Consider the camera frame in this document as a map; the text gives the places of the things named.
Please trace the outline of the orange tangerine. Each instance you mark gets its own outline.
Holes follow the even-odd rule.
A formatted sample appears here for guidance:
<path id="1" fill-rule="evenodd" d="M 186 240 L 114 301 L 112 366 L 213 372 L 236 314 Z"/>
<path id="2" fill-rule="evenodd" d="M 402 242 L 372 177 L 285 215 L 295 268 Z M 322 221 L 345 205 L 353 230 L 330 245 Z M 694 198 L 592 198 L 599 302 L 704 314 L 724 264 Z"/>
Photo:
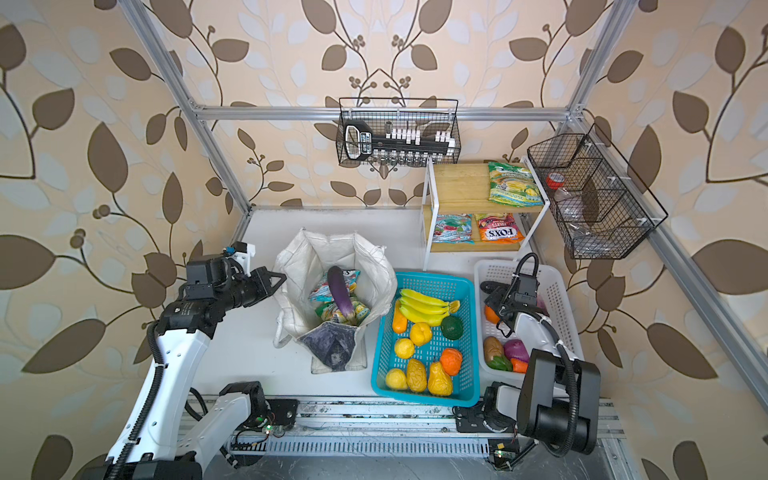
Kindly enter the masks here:
<path id="1" fill-rule="evenodd" d="M 484 315 L 486 320 L 493 325 L 497 325 L 501 321 L 498 314 L 489 306 L 484 307 Z"/>

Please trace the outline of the green yellow tea packet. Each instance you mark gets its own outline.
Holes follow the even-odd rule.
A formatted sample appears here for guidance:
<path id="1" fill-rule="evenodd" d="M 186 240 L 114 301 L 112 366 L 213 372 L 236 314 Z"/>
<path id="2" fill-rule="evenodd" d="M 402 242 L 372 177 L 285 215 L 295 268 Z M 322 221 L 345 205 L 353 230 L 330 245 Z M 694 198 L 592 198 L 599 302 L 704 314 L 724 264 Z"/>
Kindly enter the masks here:
<path id="1" fill-rule="evenodd" d="M 369 307 L 356 297 L 351 298 L 351 307 L 342 309 L 335 302 L 327 302 L 315 309 L 322 322 L 358 326 L 370 314 Z"/>

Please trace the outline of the purple eggplant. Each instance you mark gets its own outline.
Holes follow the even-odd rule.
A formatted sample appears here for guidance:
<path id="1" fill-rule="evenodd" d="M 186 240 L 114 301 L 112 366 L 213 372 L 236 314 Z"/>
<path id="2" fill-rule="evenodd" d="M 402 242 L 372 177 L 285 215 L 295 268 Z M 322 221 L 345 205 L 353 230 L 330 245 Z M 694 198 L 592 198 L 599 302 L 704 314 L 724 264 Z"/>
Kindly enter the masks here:
<path id="1" fill-rule="evenodd" d="M 327 272 L 327 284 L 333 301 L 341 315 L 349 321 L 353 320 L 356 312 L 343 270 L 338 266 L 331 266 Z"/>

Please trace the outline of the white canvas grocery bag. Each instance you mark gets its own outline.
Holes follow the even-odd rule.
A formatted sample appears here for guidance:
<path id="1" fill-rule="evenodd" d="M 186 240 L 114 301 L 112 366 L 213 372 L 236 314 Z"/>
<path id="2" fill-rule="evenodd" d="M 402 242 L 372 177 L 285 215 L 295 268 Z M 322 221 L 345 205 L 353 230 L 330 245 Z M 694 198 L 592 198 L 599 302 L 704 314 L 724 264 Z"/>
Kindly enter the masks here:
<path id="1" fill-rule="evenodd" d="M 294 341 L 312 355 L 314 374 L 367 368 L 364 333 L 388 314 L 397 280 L 385 248 L 353 233 L 300 231 L 276 259 L 286 277 L 273 345 Z"/>

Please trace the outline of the teal candy packet top shelf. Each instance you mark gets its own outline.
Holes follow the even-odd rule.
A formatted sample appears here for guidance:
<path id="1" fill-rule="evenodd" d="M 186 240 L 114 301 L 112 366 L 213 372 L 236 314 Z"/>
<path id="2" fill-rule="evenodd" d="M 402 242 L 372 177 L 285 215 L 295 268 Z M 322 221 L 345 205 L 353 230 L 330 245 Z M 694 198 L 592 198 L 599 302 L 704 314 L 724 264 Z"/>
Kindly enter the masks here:
<path id="1" fill-rule="evenodd" d="M 357 287 L 359 270 L 342 270 L 340 274 L 334 274 L 333 280 L 329 280 L 324 275 L 322 281 L 318 283 L 311 291 L 308 298 L 310 301 L 328 303 L 334 300 L 333 293 L 339 289 L 340 282 L 345 286 L 349 296 L 352 296 Z"/>

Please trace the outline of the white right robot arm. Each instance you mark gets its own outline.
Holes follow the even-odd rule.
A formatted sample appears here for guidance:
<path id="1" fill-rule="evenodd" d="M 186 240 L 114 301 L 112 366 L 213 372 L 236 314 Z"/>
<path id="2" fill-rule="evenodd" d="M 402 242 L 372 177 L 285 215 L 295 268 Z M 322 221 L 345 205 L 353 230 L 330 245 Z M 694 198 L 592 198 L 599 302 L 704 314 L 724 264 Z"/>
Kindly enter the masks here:
<path id="1" fill-rule="evenodd" d="M 538 281 L 516 273 L 509 284 L 484 281 L 480 290 L 497 330 L 508 336 L 530 319 L 553 343 L 552 350 L 533 348 L 525 362 L 523 383 L 494 382 L 472 407 L 454 407 L 460 433 L 510 434 L 489 447 L 489 462 L 512 470 L 535 447 L 563 458 L 591 454 L 597 444 L 601 374 L 596 365 L 571 356 L 552 321 L 537 306 Z"/>

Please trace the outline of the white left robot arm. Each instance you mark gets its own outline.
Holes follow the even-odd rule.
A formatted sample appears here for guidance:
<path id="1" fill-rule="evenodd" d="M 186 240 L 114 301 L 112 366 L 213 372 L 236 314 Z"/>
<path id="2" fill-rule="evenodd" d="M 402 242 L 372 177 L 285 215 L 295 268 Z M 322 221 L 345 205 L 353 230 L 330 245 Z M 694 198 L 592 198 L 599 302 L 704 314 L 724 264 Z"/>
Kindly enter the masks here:
<path id="1" fill-rule="evenodd" d="M 269 408 L 257 381 L 226 385 L 211 410 L 179 434 L 192 381 L 225 315 L 273 296 L 282 273 L 252 269 L 256 248 L 235 242 L 186 264 L 177 299 L 146 330 L 152 364 L 127 425 L 85 479 L 200 479 L 233 432 L 266 424 Z"/>

